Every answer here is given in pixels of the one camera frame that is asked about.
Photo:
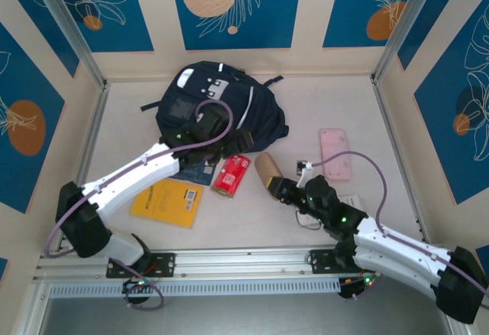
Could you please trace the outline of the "brown cardboard tube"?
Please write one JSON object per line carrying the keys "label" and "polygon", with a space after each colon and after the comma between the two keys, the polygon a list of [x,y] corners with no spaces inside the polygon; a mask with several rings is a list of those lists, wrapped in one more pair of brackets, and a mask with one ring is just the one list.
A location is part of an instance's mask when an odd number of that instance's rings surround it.
{"label": "brown cardboard tube", "polygon": [[268,190],[268,184],[272,177],[283,177],[283,175],[272,156],[266,151],[261,152],[255,158],[254,166],[268,195],[271,196],[272,199],[277,200],[277,198]]}

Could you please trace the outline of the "red snack packet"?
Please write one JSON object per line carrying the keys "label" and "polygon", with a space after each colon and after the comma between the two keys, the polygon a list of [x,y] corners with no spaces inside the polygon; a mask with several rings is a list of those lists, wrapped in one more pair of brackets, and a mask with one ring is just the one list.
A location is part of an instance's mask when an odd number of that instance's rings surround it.
{"label": "red snack packet", "polygon": [[250,165],[251,160],[240,154],[226,159],[212,185],[212,190],[232,199]]}

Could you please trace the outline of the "navy book with white lines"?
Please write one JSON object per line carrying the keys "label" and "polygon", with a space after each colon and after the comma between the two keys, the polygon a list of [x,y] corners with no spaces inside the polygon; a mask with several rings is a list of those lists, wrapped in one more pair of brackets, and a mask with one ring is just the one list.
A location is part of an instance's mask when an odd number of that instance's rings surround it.
{"label": "navy book with white lines", "polygon": [[210,186],[215,173],[216,165],[209,164],[207,161],[203,161],[200,164],[193,165],[179,171],[173,175],[172,178],[179,181],[188,181],[193,184],[200,184],[203,186]]}

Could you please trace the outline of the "navy blue student backpack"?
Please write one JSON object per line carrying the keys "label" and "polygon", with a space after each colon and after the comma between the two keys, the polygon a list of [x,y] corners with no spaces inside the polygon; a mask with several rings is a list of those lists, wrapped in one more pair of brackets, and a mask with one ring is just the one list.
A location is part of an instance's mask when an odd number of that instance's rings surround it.
{"label": "navy blue student backpack", "polygon": [[283,79],[276,76],[260,83],[244,70],[224,63],[200,61],[184,67],[173,79],[161,100],[141,107],[157,109],[157,126],[169,132],[196,121],[196,107],[205,100],[226,103],[233,114],[233,127],[251,133],[250,152],[260,152],[288,136],[284,111],[270,86]]}

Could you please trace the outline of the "yellow book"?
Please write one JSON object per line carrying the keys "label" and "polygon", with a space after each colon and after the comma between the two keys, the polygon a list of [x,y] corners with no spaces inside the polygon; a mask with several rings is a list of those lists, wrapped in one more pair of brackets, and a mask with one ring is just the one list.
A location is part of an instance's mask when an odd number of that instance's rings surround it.
{"label": "yellow book", "polygon": [[140,192],[129,210],[132,216],[190,229],[204,188],[171,179],[161,180]]}

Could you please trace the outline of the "black controller board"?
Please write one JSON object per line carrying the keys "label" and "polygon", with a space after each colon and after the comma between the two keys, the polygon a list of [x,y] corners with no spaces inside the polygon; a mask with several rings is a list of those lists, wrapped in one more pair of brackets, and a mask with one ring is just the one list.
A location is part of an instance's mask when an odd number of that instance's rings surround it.
{"label": "black controller board", "polygon": [[141,305],[149,299],[151,287],[147,280],[129,278],[122,284],[122,294],[129,305]]}
{"label": "black controller board", "polygon": [[338,295],[350,300],[362,296],[375,283],[376,276],[364,276],[358,278],[342,278],[339,280],[340,292]]}

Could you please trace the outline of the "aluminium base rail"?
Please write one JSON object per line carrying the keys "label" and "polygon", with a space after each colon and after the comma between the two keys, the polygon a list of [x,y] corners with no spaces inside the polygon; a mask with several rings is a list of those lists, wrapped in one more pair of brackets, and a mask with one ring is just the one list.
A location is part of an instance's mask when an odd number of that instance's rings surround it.
{"label": "aluminium base rail", "polygon": [[[222,280],[259,278],[302,278],[313,275],[306,257],[312,249],[330,246],[298,246],[247,249],[171,249],[176,255],[172,278],[163,280]],[[41,258],[33,277],[48,282],[108,281],[106,257],[81,259],[67,255]]]}

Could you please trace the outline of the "aluminium floor rail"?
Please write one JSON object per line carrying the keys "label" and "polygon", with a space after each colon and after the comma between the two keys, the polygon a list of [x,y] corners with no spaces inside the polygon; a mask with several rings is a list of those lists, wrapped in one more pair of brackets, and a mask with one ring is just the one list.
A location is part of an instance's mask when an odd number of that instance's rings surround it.
{"label": "aluminium floor rail", "polygon": [[393,149],[393,153],[395,156],[395,159],[397,161],[397,165],[403,180],[404,187],[406,189],[406,193],[408,195],[409,201],[410,201],[410,206],[413,211],[413,215],[415,217],[416,224],[419,228],[420,234],[423,238],[424,242],[430,242],[429,239],[429,230],[425,226],[425,222],[423,221],[423,217],[421,214],[421,206],[419,204],[419,199],[416,197],[415,190],[413,189],[413,185],[410,180],[410,176],[407,173],[406,165],[404,163],[404,158],[403,154],[400,150],[400,143],[397,137],[397,133],[395,132],[394,126],[392,119],[389,114],[389,109],[387,108],[387,104],[384,100],[383,93],[381,91],[381,88],[379,86],[379,82],[374,79],[374,76],[370,76],[371,79],[371,85],[374,91],[374,95],[377,100],[377,104],[379,107],[379,110],[381,112],[384,125],[387,130],[387,134],[389,135],[391,147]]}
{"label": "aluminium floor rail", "polygon": [[[110,85],[107,81],[105,81],[98,95],[96,107],[89,123],[89,132],[83,146],[81,162],[79,163],[75,179],[75,182],[79,184],[85,182],[88,176],[109,90]],[[52,287],[53,284],[46,281],[43,275],[41,276],[41,279],[36,279],[33,277],[28,281],[26,293],[22,300],[14,329],[9,335],[40,334],[44,322],[44,316],[47,313]]]}

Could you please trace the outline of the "aluminium frame post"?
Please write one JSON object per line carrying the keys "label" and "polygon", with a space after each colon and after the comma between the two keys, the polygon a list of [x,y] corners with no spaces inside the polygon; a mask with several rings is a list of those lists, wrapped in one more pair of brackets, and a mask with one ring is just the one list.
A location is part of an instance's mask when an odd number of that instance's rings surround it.
{"label": "aluminium frame post", "polygon": [[394,60],[402,70],[407,69],[449,1],[407,0],[372,74],[374,83],[384,78]]}
{"label": "aluminium frame post", "polygon": [[65,2],[63,0],[43,0],[43,2],[94,83],[100,89],[104,89],[106,79]]}

